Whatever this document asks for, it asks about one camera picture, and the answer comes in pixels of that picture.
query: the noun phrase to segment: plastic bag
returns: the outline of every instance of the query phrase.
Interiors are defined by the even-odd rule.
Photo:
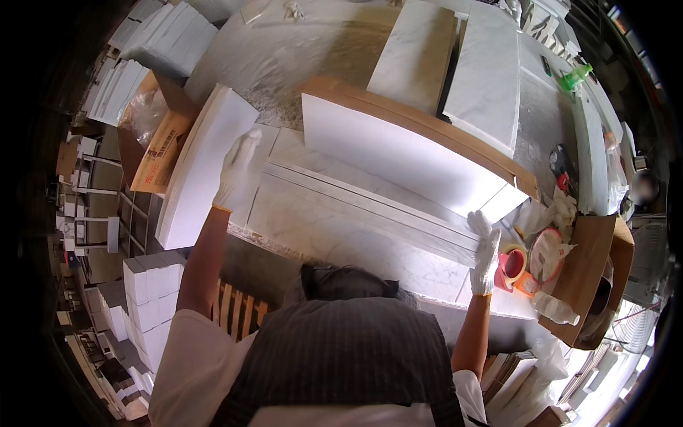
[[[543,204],[530,199],[522,204],[514,229],[526,240],[553,222],[554,212],[549,212]]]
[[[608,215],[619,210],[622,200],[628,191],[628,181],[622,168],[619,147],[607,150],[607,212]]]
[[[512,399],[497,413],[488,414],[493,427],[526,426],[546,407],[557,402],[559,393],[551,383],[569,377],[559,340],[539,338],[531,351],[538,362]]]
[[[122,125],[132,130],[135,139],[147,148],[168,110],[160,89],[137,94],[130,99]]]

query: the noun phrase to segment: marble tile stack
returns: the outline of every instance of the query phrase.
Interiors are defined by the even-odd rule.
[[[168,77],[189,77],[218,29],[185,2],[167,4],[149,15],[121,50]]]
[[[135,95],[149,70],[136,61],[119,61],[100,82],[88,118],[118,126],[120,111]]]
[[[452,10],[408,0],[389,34],[367,90],[436,115],[455,24]]]
[[[236,0],[187,0],[187,3],[210,23],[218,23],[227,20],[245,2]]]
[[[128,18],[142,22],[147,19],[149,15],[161,9],[161,6],[163,6],[163,3],[159,0],[140,0],[133,10],[130,11]]]

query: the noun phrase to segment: wooden slat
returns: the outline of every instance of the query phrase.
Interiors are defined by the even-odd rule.
[[[213,302],[213,308],[211,310],[211,320],[213,320],[216,325],[219,324],[219,306],[218,306],[218,295],[219,292],[221,291],[221,278],[218,278],[218,281],[216,282],[216,290],[214,292],[214,302]]]
[[[247,297],[247,309],[245,310],[245,324],[242,327],[242,339],[249,335],[251,326],[251,312],[254,310],[254,297]]]
[[[257,325],[261,326],[261,322],[263,321],[263,316],[265,316],[267,312],[268,312],[268,304],[261,301],[261,303],[258,306],[258,318],[256,319]]]
[[[230,297],[232,296],[232,286],[225,284],[223,291],[223,302],[221,303],[221,329],[227,333],[227,315],[230,313]]]
[[[232,340],[237,342],[239,339],[237,334],[240,327],[240,309],[242,308],[242,293],[237,291],[235,294],[235,306],[232,313]]]

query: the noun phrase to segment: cardboard box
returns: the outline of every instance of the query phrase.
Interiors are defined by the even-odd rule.
[[[136,94],[160,89],[169,107],[150,145],[145,149],[135,139],[130,122],[130,104],[126,106],[118,127],[121,165],[128,186],[133,191],[166,193],[173,168],[180,155],[199,109],[173,81],[150,71]]]
[[[551,294],[571,305],[581,319],[576,326],[558,325],[544,316],[538,322],[569,347],[594,350],[600,345],[609,323],[590,342],[579,342],[579,331],[593,303],[608,256],[614,264],[614,278],[606,309],[617,311],[633,261],[633,236],[617,215],[578,217],[571,243],[578,246],[565,258]]]
[[[59,145],[59,153],[57,154],[57,175],[62,175],[65,182],[71,183],[71,174],[76,169],[76,159],[79,153],[79,141],[81,137],[71,137],[68,141],[64,141]]]

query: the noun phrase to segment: white work glove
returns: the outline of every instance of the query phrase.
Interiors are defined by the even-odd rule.
[[[474,233],[479,234],[479,250],[475,255],[477,263],[470,268],[470,282],[473,295],[488,295],[493,292],[493,277],[498,268],[498,245],[501,242],[501,229],[491,230],[491,224],[478,210],[467,215],[467,224]]]
[[[213,199],[215,208],[232,212],[240,201],[240,189],[245,185],[247,166],[254,150],[261,142],[261,129],[252,129],[242,135],[223,159],[221,183]]]

